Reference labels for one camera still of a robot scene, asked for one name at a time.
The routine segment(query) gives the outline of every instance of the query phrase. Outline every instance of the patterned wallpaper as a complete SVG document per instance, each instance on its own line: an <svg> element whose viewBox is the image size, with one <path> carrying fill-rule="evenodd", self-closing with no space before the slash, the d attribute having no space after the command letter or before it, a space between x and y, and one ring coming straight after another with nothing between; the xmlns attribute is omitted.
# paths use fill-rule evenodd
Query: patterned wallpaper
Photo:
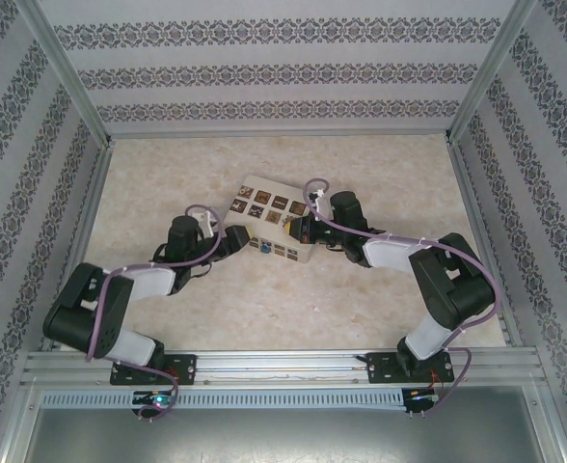
<svg viewBox="0 0 567 463"><path fill-rule="evenodd" d="M446 129L513 0L40 0L113 134Z"/></svg>
<svg viewBox="0 0 567 463"><path fill-rule="evenodd" d="M98 156L15 4L0 0L0 424L67 270Z"/></svg>
<svg viewBox="0 0 567 463"><path fill-rule="evenodd" d="M567 427L567 1L540 2L459 145L522 338Z"/></svg>

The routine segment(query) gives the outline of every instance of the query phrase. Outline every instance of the striped wall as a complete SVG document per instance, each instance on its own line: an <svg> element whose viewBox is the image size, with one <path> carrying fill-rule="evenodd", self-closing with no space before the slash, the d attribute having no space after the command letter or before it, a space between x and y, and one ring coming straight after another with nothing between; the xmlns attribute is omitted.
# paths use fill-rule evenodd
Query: striped wall
<svg viewBox="0 0 567 463"><path fill-rule="evenodd" d="M123 135L446 129L513 0L40 3Z"/></svg>
<svg viewBox="0 0 567 463"><path fill-rule="evenodd" d="M459 143L518 327L567 427L567 1L539 2Z"/></svg>
<svg viewBox="0 0 567 463"><path fill-rule="evenodd" d="M0 425L67 269L98 157L15 4L0 0Z"/></svg>

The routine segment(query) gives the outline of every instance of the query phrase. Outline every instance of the aluminum frame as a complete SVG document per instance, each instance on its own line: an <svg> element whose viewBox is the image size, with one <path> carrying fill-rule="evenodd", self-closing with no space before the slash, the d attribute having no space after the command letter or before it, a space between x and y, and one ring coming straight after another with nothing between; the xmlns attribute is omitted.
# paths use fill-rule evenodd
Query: aluminum frame
<svg viewBox="0 0 567 463"><path fill-rule="evenodd" d="M194 351L198 360L195 384L181 386L188 391L384 391L424 384L370 384L366 365L356 356L394 349L315 351ZM567 462L567 441L549 391L545 371L536 348L472 348L472 364L460 387L518 386L523 389L529 417L546 462ZM450 352L456 375L466 363L464 352ZM28 355L19 390L0 449L0 463L26 458L37 428L38 415L46 394L61 391L109 394L152 389L152 386L111 386L112 363L84 361L80 352L32 352ZM81 408L106 408L85 403ZM365 408L380 409L365 404Z"/></svg>

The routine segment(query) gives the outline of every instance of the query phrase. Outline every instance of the black mounting bracket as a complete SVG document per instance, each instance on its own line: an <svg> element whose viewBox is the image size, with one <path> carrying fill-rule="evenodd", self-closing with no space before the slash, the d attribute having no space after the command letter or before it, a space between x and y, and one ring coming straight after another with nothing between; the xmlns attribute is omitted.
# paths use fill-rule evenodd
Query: black mounting bracket
<svg viewBox="0 0 567 463"><path fill-rule="evenodd" d="M412 371L410 376L406 374L397 362L396 352L369 352L365 356L364 362L367 363L367 375L371 384L429 384L433 381L432 370L445 383L452 383L455 380L450 355L446 352L440 352L423 361L420 368Z"/></svg>
<svg viewBox="0 0 567 463"><path fill-rule="evenodd" d="M190 354L164 356L162 371L176 378L178 386L193 386L196 378L197 357ZM112 365L110 373L112 386L170 386L170 381L158 374L149 374L136 368Z"/></svg>

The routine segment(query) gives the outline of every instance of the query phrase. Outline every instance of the marble floor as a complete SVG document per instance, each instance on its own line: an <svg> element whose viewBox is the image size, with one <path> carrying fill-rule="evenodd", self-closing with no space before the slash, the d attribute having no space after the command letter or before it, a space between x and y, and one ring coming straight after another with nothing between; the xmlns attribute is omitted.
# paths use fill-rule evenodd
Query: marble floor
<svg viewBox="0 0 567 463"><path fill-rule="evenodd" d="M145 262L189 204L225 214L247 175L302 186L324 177L357 194L369 225L396 234L460 232L472 243L441 135L118 141L85 261ZM426 315L412 275L314 250L308 264L244 249L177 295L133 303L124 326L169 349L395 347ZM455 344L504 345L499 323Z"/></svg>

